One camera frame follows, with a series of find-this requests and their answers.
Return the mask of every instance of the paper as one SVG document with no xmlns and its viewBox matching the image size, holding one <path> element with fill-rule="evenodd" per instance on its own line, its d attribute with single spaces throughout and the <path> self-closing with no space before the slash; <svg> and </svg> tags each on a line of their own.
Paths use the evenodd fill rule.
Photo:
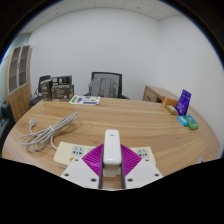
<svg viewBox="0 0 224 224">
<path fill-rule="evenodd" d="M 73 96 L 70 104 L 96 105 L 100 103 L 100 97 L 95 96 Z"/>
</svg>

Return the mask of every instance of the white power strip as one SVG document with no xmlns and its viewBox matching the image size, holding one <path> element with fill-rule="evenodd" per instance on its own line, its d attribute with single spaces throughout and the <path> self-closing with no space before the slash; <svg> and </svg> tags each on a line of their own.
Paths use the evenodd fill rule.
<svg viewBox="0 0 224 224">
<path fill-rule="evenodd" d="M 92 149 L 97 146 L 86 146 L 86 145 L 76 145 L 66 142 L 61 142 L 58 146 L 58 149 L 55 153 L 54 160 L 58 163 L 60 167 L 67 168 L 70 162 L 73 159 L 80 159 L 85 156 Z M 148 147 L 137 147 L 130 148 L 132 151 L 137 153 L 142 158 L 148 158 L 152 161 L 154 165 L 156 165 L 155 158 L 153 156 L 151 148 Z M 121 175 L 120 169 L 118 170 L 117 175 Z"/>
</svg>

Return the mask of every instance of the office desk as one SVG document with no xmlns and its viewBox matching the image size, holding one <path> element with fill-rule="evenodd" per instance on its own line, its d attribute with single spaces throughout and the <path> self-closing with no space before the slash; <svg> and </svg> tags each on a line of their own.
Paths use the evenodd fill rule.
<svg viewBox="0 0 224 224">
<path fill-rule="evenodd" d="M 101 98 L 100 104 L 94 106 L 39 102 L 11 130 L 2 157 L 31 164 L 60 176 L 64 169 L 54 161 L 55 149 L 50 143 L 41 152 L 32 152 L 32 147 L 26 149 L 19 144 L 18 139 L 30 133 L 31 118 L 36 119 L 32 130 L 38 132 L 75 112 L 81 112 L 81 117 L 55 136 L 56 146 L 61 141 L 98 146 L 104 143 L 106 129 L 117 129 L 121 144 L 129 148 L 150 146 L 157 168 L 164 176 L 197 164 L 199 157 L 204 161 L 214 160 L 218 153 L 218 140 L 199 114 L 196 114 L 199 129 L 190 130 L 182 126 L 177 116 L 171 115 L 160 103 Z M 103 189 L 120 188 L 120 176 L 104 178 Z"/>
</svg>

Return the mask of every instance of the coiled cable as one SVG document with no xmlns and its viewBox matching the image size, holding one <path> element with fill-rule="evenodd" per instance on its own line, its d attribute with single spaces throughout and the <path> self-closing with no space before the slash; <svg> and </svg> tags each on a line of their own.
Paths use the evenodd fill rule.
<svg viewBox="0 0 224 224">
<path fill-rule="evenodd" d="M 19 138 L 19 143 L 24 145 L 25 147 L 29 147 L 32 145 L 35 151 L 41 150 L 49 141 L 51 141 L 51 145 L 54 149 L 57 150 L 57 147 L 53 143 L 54 134 L 64 128 L 66 125 L 70 124 L 72 121 L 78 119 L 81 116 L 81 113 L 74 113 L 67 117 L 61 119 L 58 123 L 54 124 L 53 126 L 49 126 L 48 128 L 39 131 L 37 133 L 32 132 L 32 127 L 35 125 L 35 120 L 30 120 L 30 132 L 31 134 L 24 135 Z M 25 142 L 21 142 L 21 139 L 29 137 Z"/>
</svg>

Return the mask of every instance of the wooden desk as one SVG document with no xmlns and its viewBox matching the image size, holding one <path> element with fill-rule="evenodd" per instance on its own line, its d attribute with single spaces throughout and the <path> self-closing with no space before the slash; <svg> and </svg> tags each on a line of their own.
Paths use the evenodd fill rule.
<svg viewBox="0 0 224 224">
<path fill-rule="evenodd" d="M 197 164 L 199 157 L 204 161 L 214 160 L 219 150 L 215 134 L 199 114 L 199 129 L 190 130 L 160 103 L 101 98 L 100 105 L 94 106 L 39 102 L 11 130 L 2 157 L 35 165 L 60 176 L 64 169 L 54 161 L 55 149 L 50 143 L 41 152 L 32 152 L 31 147 L 28 150 L 21 146 L 18 139 L 30 133 L 31 118 L 36 119 L 33 132 L 38 132 L 75 112 L 81 112 L 81 117 L 58 133 L 54 138 L 56 146 L 61 141 L 98 146 L 104 142 L 106 129 L 117 129 L 121 144 L 129 148 L 150 146 L 157 168 L 164 176 Z M 103 189 L 120 188 L 120 176 L 104 178 Z"/>
</svg>

